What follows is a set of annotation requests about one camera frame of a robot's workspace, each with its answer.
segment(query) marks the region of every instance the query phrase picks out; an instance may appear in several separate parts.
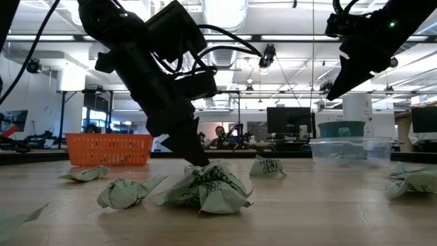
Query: wooden table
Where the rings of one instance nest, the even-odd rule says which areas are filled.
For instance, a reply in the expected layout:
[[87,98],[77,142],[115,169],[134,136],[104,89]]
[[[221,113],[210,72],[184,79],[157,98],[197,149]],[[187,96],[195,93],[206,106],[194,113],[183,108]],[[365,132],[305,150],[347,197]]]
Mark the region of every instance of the wooden table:
[[316,167],[309,159],[283,160],[285,180],[249,178],[252,161],[230,169],[255,191],[254,205],[233,215],[197,214],[192,208],[157,208],[146,198],[127,210],[102,209],[98,194],[118,177],[144,180],[173,174],[153,193],[182,176],[178,159],[146,167],[114,167],[100,180],[56,179],[78,171],[69,162],[0,167],[0,208],[49,206],[2,246],[10,245],[436,245],[437,195],[409,194],[388,202],[380,169]]

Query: teal container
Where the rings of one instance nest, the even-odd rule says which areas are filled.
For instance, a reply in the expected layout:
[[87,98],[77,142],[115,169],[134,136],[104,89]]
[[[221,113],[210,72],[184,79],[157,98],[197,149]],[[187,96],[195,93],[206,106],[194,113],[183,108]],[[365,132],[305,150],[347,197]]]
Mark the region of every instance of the teal container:
[[364,125],[360,121],[321,123],[320,137],[364,137]]

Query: pillar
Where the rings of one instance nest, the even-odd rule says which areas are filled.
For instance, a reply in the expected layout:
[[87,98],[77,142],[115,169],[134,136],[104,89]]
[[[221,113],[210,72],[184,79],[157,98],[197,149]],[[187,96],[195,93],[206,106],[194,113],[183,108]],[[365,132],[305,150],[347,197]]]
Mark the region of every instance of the pillar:
[[373,137],[371,94],[348,94],[343,97],[343,118],[364,122],[364,137]]
[[[80,91],[85,89],[86,72],[74,64],[64,66],[63,70],[58,71],[57,90],[61,91]],[[82,130],[82,108],[83,108],[82,93],[73,95],[65,105],[64,113],[64,133],[80,133]]]

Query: black monitor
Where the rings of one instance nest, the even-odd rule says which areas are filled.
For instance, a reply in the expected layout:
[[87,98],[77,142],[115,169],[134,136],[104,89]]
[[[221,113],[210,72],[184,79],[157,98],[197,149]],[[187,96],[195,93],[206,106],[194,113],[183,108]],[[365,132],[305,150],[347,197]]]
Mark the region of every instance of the black monitor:
[[437,133],[437,107],[411,108],[414,133]]
[[311,133],[311,109],[309,107],[268,107],[268,133],[299,134],[300,126],[306,125]]

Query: orange plastic basket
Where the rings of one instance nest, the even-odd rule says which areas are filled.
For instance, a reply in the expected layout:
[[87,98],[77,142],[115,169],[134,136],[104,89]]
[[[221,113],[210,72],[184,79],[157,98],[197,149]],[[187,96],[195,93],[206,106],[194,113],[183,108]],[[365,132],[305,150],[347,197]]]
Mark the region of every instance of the orange plastic basket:
[[66,133],[71,165],[145,165],[153,137],[130,134]]

